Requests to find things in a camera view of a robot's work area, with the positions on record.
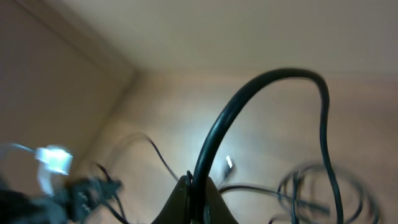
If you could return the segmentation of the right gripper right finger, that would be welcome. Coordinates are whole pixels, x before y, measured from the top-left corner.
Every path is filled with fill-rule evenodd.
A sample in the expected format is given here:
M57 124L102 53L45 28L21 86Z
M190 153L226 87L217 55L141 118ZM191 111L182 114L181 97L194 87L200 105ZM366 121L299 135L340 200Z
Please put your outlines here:
M210 177L206 180L203 222L206 224L238 224Z

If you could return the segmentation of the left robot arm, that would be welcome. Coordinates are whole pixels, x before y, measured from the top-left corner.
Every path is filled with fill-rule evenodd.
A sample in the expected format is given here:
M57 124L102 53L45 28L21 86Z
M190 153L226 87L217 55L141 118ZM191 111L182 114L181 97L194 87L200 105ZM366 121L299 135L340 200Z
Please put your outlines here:
M1 223L83 223L103 202L117 195L119 180L80 178L53 195L28 197L1 190Z

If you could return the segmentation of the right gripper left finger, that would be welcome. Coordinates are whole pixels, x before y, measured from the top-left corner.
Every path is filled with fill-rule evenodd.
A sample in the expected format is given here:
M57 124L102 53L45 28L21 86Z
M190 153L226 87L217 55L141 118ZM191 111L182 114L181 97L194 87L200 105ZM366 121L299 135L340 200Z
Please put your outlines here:
M183 175L152 224L190 224L190 179Z

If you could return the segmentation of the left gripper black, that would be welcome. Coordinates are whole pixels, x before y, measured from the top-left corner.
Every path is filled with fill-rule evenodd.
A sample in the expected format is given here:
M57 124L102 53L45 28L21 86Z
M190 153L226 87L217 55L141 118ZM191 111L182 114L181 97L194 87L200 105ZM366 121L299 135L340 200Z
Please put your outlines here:
M122 187L120 180L83 178L67 187L69 220L83 223L99 206L109 205Z

